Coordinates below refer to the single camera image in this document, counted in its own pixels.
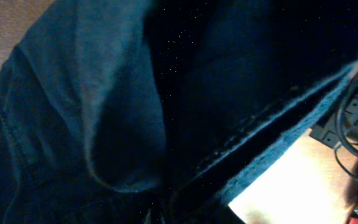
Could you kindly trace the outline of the navy blue shorts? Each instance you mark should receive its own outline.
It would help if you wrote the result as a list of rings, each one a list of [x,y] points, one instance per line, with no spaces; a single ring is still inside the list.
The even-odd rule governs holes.
[[[237,223],[357,64],[358,1],[55,1],[0,70],[0,223]]]

